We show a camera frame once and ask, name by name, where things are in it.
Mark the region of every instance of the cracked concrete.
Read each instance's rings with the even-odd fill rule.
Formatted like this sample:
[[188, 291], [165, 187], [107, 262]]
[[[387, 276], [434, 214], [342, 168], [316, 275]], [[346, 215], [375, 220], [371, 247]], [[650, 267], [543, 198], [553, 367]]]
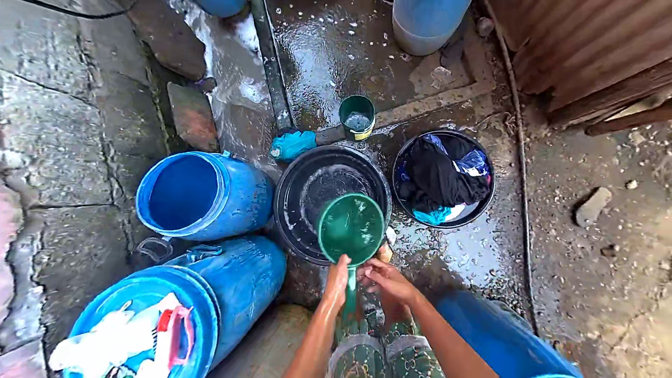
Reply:
[[144, 267], [130, 252], [153, 233], [134, 195], [168, 154], [167, 135], [127, 17], [78, 20], [12, 1], [0, 31], [0, 206], [17, 214], [0, 219], [0, 270], [14, 276], [0, 282], [0, 352], [39, 342], [29, 349], [42, 354], [44, 335], [48, 356], [94, 296]]

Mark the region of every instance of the laundry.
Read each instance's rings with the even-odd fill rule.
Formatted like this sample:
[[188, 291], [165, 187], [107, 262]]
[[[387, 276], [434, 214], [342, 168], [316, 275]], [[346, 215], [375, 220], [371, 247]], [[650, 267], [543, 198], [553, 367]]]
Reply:
[[413, 210], [413, 216], [420, 222], [429, 223], [430, 225], [438, 226], [445, 222], [450, 222], [453, 219], [457, 218], [458, 215], [464, 210], [464, 204], [459, 204], [455, 207], [444, 207], [439, 206], [438, 209], [432, 211], [431, 213], [423, 213], [418, 210]]
[[[473, 146], [458, 138], [418, 139], [407, 155], [404, 168], [410, 181], [399, 184], [399, 197], [408, 200], [412, 209], [426, 214], [440, 206], [452, 208], [483, 200], [490, 192], [489, 176], [460, 173], [454, 164], [471, 151]], [[469, 168], [478, 172], [478, 166]]]
[[[451, 138], [451, 141], [448, 142], [449, 148], [453, 151], [451, 155], [446, 151], [443, 142], [436, 135], [424, 135], [423, 139], [438, 147], [448, 157], [463, 155], [465, 147], [471, 148], [470, 145], [461, 139]], [[487, 176], [490, 174], [487, 157], [482, 151], [477, 149], [467, 152], [461, 158], [454, 160], [453, 163], [455, 164], [455, 169], [462, 174], [468, 174], [469, 176]]]
[[469, 176], [487, 176], [490, 174], [487, 158], [479, 150], [473, 150], [467, 153], [462, 159], [455, 160], [455, 169], [461, 174]]

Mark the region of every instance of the wet hand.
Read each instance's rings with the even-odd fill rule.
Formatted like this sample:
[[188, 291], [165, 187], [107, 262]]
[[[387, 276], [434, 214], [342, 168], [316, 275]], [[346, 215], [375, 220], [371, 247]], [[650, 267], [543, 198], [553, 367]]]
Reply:
[[377, 284], [367, 289], [368, 291], [375, 291], [380, 288], [405, 305], [411, 306], [420, 295], [418, 289], [394, 266], [385, 264], [376, 258], [368, 260], [359, 269], [358, 278], [362, 280], [362, 284], [365, 286], [369, 280]]
[[341, 255], [338, 264], [329, 267], [327, 287], [322, 301], [332, 305], [336, 310], [341, 309], [345, 303], [345, 288], [347, 287], [347, 265], [352, 261], [347, 255]]

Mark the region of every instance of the blue cloth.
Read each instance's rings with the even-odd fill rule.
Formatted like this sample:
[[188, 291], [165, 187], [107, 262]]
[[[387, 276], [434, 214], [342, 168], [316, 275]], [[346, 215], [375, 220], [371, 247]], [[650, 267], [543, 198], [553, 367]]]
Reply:
[[[443, 151], [446, 156], [450, 157], [450, 154], [446, 151], [446, 148], [439, 137], [429, 134], [423, 136], [423, 139], [435, 145], [439, 150]], [[462, 159], [454, 160], [453, 162], [455, 164], [455, 169], [461, 174], [469, 176], [485, 176], [490, 174], [486, 160], [485, 154], [475, 149], [469, 151], [469, 153], [463, 156]]]
[[455, 169], [469, 176], [486, 176], [490, 174], [485, 154], [477, 149], [470, 151], [462, 159], [455, 160]]
[[439, 206], [438, 209], [432, 211], [431, 213], [423, 213], [418, 210], [413, 210], [413, 216], [418, 221], [429, 223], [430, 225], [435, 225], [438, 226], [442, 223], [451, 221], [464, 210], [464, 205], [459, 204], [455, 207], [444, 207], [444, 206]]
[[439, 137], [437, 137], [436, 135], [429, 134], [423, 136], [423, 139], [435, 145], [436, 147], [438, 147], [438, 149], [443, 151], [446, 154], [446, 156], [450, 157], [450, 155], [448, 155], [448, 152], [446, 152], [446, 148], [444, 147], [444, 144], [441, 142], [441, 139], [439, 139]]
[[315, 147], [317, 143], [314, 132], [296, 131], [274, 138], [269, 153], [275, 160], [290, 163], [302, 153]]

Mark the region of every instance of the corrugated metal sheet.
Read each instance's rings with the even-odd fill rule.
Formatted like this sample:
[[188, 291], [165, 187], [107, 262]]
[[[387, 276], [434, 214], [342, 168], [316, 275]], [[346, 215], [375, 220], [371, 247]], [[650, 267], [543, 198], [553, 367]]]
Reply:
[[672, 58], [672, 0], [491, 0], [525, 93], [549, 111]]

